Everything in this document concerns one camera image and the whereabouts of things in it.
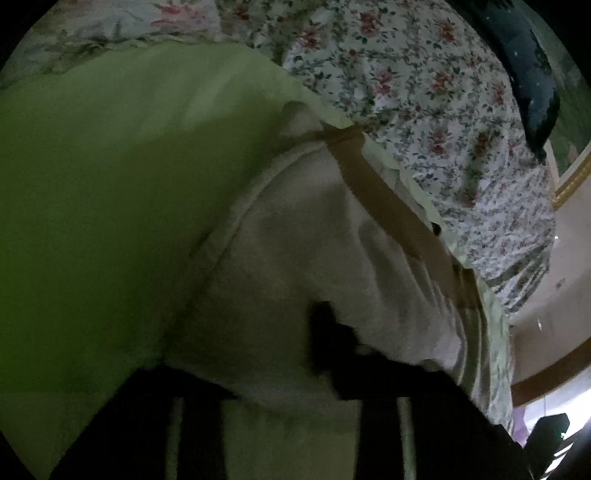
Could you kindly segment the floral quilt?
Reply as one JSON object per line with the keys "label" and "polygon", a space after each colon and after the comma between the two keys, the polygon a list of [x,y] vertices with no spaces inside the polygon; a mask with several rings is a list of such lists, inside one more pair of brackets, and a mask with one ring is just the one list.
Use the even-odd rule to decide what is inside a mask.
{"label": "floral quilt", "polygon": [[550,266],[547,167],[510,78],[444,1],[221,1],[222,31],[366,129],[430,195],[501,303],[518,312]]}

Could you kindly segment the gold framed picture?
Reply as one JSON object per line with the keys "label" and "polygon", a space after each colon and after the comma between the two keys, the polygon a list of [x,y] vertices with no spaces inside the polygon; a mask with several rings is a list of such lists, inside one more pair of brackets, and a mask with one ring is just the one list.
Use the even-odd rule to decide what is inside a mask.
{"label": "gold framed picture", "polygon": [[554,32],[548,30],[539,36],[560,100],[558,118],[546,145],[553,206],[558,210],[590,175],[590,87]]}

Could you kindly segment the green bed sheet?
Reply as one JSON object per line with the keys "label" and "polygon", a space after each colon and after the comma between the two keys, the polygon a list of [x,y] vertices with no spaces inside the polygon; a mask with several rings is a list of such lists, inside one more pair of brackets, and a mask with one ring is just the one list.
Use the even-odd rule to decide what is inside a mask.
{"label": "green bed sheet", "polygon": [[[164,43],[17,83],[1,96],[3,478],[52,479],[135,370],[186,371],[165,355],[191,258],[276,157],[291,102],[359,129],[384,177],[473,270],[403,164],[252,49]],[[505,319],[473,272],[486,316],[473,400],[507,431],[511,381],[493,370],[490,331]],[[223,412],[227,479],[356,479],[355,428],[239,395]]]}

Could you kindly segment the beige knit sweater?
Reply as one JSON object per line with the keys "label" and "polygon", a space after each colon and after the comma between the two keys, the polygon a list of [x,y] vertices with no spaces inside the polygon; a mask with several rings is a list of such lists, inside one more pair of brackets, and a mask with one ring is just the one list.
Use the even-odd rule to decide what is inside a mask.
{"label": "beige knit sweater", "polygon": [[283,109],[277,153],[191,258],[166,352],[257,405],[358,430],[307,364],[307,311],[328,302],[360,342],[448,373],[473,400],[486,320],[473,270],[449,251],[356,128]]}

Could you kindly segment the dark hanging cloth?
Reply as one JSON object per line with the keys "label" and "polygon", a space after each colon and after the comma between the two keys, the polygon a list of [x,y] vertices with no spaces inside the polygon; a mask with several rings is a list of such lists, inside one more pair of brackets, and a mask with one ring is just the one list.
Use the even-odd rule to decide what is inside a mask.
{"label": "dark hanging cloth", "polygon": [[523,13],[512,1],[487,1],[484,20],[492,30],[501,62],[517,100],[528,146],[539,160],[560,110],[557,84],[549,59]]}

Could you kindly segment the floral pillow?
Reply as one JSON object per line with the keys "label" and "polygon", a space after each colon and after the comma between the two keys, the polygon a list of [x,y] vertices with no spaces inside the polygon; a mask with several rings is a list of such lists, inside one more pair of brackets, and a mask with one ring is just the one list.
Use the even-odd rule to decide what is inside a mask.
{"label": "floral pillow", "polygon": [[59,1],[17,44],[1,69],[1,88],[64,72],[110,50],[220,36],[214,1]]}

